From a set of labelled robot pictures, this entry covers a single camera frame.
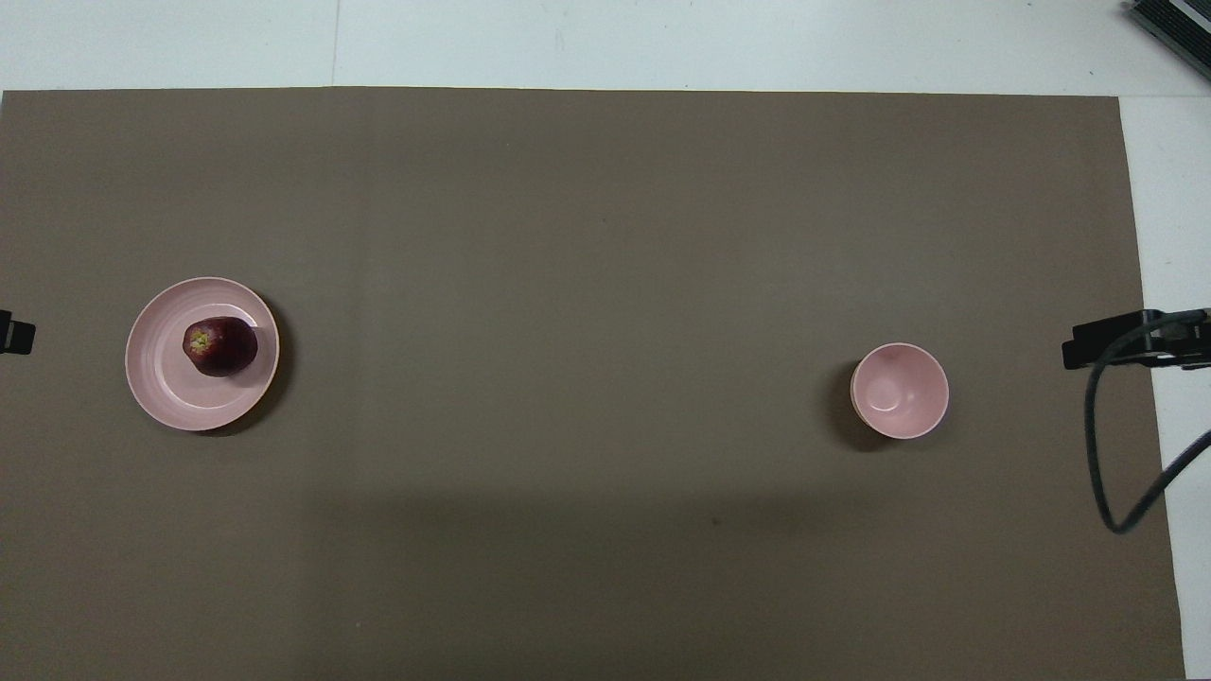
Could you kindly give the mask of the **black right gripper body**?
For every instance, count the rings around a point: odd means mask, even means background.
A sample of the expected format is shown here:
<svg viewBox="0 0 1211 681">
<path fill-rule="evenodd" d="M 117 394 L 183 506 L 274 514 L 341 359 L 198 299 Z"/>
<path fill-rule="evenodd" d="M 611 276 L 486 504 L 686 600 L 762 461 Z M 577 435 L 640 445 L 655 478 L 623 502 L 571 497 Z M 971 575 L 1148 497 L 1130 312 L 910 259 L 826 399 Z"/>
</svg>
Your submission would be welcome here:
<svg viewBox="0 0 1211 681">
<path fill-rule="evenodd" d="M 1210 367 L 1210 322 L 1207 307 L 1178 313 L 1144 309 L 1147 324 L 1163 317 L 1144 337 L 1143 366 L 1150 368 L 1180 367 L 1200 370 Z"/>
</svg>

